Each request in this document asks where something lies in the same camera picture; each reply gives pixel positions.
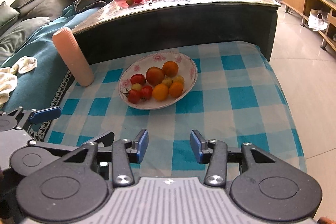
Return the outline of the red cherry tomato back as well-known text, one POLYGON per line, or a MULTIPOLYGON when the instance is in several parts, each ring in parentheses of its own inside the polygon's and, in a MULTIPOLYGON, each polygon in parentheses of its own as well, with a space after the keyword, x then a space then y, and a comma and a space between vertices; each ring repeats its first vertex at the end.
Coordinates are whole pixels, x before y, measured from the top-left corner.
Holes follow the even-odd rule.
POLYGON ((137 104, 141 100, 140 91, 135 89, 126 89, 126 91, 123 92, 123 95, 127 98, 128 102, 132 104, 137 104))

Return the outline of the brown longan fruit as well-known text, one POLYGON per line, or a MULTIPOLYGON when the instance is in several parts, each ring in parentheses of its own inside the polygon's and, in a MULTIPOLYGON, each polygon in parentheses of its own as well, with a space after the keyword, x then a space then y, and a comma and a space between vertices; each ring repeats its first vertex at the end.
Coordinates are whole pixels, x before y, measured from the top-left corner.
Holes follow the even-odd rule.
POLYGON ((142 85, 139 83, 135 83, 131 86, 131 90, 140 91, 141 89, 142 89, 142 85))

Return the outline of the small red cherry tomato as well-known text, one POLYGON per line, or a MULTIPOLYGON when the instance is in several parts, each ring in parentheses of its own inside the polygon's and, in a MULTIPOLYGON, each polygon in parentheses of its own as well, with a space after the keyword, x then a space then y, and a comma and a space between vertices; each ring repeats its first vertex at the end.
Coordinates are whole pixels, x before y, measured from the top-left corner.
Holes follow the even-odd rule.
POLYGON ((150 85, 145 85, 140 90, 140 96, 143 101, 150 100, 153 93, 153 88, 150 85))

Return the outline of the orange tangerine front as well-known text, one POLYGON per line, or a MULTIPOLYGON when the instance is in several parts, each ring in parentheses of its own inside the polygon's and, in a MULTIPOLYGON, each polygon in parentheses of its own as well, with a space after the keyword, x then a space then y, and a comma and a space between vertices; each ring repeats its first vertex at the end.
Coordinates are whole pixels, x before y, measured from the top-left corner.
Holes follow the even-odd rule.
POLYGON ((169 88, 165 84, 158 84, 153 88, 152 97, 158 102, 166 100, 168 95, 169 88))

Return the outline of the orange tangerine small back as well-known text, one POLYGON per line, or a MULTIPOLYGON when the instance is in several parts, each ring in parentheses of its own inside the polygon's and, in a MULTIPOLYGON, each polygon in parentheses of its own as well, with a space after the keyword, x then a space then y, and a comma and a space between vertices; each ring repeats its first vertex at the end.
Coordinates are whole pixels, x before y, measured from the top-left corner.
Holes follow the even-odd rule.
POLYGON ((169 87, 169 95, 172 98, 178 98, 182 95, 184 84, 180 82, 173 82, 169 87))

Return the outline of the large red tomato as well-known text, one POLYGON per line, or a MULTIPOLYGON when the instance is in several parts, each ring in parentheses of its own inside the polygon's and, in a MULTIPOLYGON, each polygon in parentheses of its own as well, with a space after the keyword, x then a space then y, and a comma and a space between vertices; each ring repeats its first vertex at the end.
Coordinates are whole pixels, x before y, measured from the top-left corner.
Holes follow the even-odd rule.
POLYGON ((146 72, 146 80, 152 86, 161 84, 164 78, 165 73, 161 68, 150 67, 146 72))

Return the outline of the green-brown longan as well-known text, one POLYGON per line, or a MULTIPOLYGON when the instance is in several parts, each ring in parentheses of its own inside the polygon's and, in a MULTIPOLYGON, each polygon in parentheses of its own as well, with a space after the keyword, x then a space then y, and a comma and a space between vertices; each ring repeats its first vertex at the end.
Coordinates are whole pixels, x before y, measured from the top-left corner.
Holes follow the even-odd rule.
POLYGON ((181 75, 177 75, 176 77, 173 78, 174 83, 185 83, 185 79, 181 75))
POLYGON ((162 80, 162 84, 166 85, 168 88, 172 85, 173 79, 170 77, 166 77, 162 80))

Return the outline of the cream crumpled cloth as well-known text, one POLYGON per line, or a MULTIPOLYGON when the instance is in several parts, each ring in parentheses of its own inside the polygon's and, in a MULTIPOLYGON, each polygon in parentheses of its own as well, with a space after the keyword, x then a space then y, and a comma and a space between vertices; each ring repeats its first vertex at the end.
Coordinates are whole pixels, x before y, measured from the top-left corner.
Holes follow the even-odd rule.
POLYGON ((38 65, 35 57, 23 56, 12 67, 1 68, 0 104, 1 107, 9 100, 10 93, 18 85, 18 76, 34 70, 38 65))

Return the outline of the teal sofa blanket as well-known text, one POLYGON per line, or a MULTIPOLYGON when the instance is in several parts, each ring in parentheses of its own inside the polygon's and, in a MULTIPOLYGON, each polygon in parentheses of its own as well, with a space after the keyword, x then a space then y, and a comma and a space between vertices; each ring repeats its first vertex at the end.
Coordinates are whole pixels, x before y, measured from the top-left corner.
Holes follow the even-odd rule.
POLYGON ((94 98, 98 83, 106 75, 107 63, 91 65, 94 82, 84 88, 71 75, 53 42, 52 35, 63 27, 73 29, 97 12, 99 7, 92 7, 77 13, 72 5, 63 10, 48 26, 38 29, 27 43, 3 63, 4 67, 15 64, 23 56, 35 57, 37 67, 18 77, 18 85, 3 106, 9 112, 22 106, 25 110, 45 109, 60 106, 60 118, 42 124, 33 124, 29 135, 39 141, 54 144, 79 146, 85 141, 111 130, 104 115, 99 110, 106 110, 109 100, 94 98))

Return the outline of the blue white checkered tablecloth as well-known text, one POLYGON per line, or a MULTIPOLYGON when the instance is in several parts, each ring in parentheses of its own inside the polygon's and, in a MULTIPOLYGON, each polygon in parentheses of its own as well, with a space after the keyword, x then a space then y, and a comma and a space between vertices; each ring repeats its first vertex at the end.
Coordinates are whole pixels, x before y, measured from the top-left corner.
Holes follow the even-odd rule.
POLYGON ((119 96, 119 80, 139 55, 106 61, 106 75, 94 98, 109 100, 98 115, 116 139, 133 138, 143 128, 149 146, 135 176, 187 177, 205 175, 190 147, 190 132, 230 147, 253 143, 289 164, 306 170, 303 149, 280 83, 256 46, 228 42, 181 47, 195 62, 198 79, 189 94, 160 110, 138 110, 119 96))

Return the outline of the white floral ceramic plate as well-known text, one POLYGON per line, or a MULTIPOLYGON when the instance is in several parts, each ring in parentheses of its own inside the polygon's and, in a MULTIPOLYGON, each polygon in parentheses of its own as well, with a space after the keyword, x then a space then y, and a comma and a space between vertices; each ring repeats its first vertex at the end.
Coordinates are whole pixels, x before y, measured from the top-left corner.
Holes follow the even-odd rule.
POLYGON ((198 69, 195 62, 190 57, 184 55, 183 53, 172 51, 152 53, 138 59, 130 67, 128 67, 126 71, 124 71, 118 83, 118 93, 120 98, 130 107, 139 110, 158 110, 170 106, 185 97, 194 87, 197 79, 198 69), (178 98, 168 96, 166 100, 161 102, 154 98, 138 103, 129 102, 126 98, 126 91, 131 89, 130 79, 132 75, 137 73, 145 75, 150 67, 161 68, 167 61, 174 61, 179 66, 177 75, 182 76, 185 80, 182 95, 178 98))

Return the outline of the pink ribbed cylinder bottle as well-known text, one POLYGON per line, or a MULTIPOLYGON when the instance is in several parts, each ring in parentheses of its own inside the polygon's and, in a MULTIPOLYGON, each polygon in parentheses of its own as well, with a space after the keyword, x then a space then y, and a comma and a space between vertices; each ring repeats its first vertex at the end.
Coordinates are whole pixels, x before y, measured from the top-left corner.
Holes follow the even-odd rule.
POLYGON ((72 31, 63 27, 53 34, 52 41, 75 80, 82 87, 89 86, 95 77, 72 31))

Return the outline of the grey-green sofa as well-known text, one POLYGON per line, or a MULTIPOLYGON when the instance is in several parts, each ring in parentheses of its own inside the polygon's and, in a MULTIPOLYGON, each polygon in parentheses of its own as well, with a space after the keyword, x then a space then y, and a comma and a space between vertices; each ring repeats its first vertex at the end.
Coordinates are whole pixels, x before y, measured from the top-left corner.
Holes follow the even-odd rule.
POLYGON ((76 0, 15 0, 1 3, 1 63, 23 47, 39 28, 59 18, 76 0))

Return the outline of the dark coffee table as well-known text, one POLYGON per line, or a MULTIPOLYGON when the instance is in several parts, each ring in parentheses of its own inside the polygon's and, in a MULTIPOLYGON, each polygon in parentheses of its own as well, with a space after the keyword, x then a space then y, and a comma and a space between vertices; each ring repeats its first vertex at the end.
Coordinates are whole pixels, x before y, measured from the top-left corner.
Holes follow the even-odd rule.
POLYGON ((140 53, 243 41, 270 58, 279 4, 274 0, 115 0, 73 29, 95 64, 140 53))

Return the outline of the wooden tv cabinet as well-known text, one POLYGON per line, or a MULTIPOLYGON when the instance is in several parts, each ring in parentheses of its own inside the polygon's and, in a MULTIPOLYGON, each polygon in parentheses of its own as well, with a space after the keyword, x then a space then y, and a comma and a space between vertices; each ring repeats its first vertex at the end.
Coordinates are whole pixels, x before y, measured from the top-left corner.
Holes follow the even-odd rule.
POLYGON ((326 29, 318 30, 322 36, 320 47, 326 50, 329 45, 335 51, 335 3, 328 0, 282 0, 285 11, 293 10, 301 16, 301 25, 308 26, 309 16, 312 12, 325 12, 326 29))

